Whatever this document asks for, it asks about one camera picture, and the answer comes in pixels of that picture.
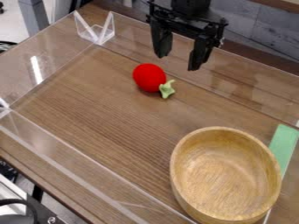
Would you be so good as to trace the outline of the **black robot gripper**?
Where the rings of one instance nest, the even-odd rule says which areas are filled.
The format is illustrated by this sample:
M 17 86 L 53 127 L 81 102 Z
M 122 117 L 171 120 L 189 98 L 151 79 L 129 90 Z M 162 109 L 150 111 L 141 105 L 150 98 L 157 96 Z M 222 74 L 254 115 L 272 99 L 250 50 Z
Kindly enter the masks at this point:
M 229 20 L 212 11 L 212 0 L 171 0 L 169 7 L 162 6 L 157 0 L 147 0 L 146 3 L 149 4 L 146 22 L 151 26 L 155 55 L 159 58 L 169 55 L 175 32 L 196 39 L 189 70 L 200 70 L 209 60 L 213 47 L 224 45 Z

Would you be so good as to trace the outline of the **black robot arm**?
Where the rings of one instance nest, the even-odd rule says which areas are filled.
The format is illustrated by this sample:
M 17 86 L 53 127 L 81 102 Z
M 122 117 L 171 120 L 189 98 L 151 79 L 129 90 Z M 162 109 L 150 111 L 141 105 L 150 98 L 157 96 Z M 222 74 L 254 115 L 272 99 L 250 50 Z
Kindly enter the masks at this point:
M 209 61 L 213 49 L 224 45 L 229 20 L 210 13 L 212 0 L 171 0 L 171 8 L 149 0 L 146 22 L 151 26 L 154 53 L 166 57 L 174 46 L 174 34 L 194 40 L 189 70 L 197 71 Z

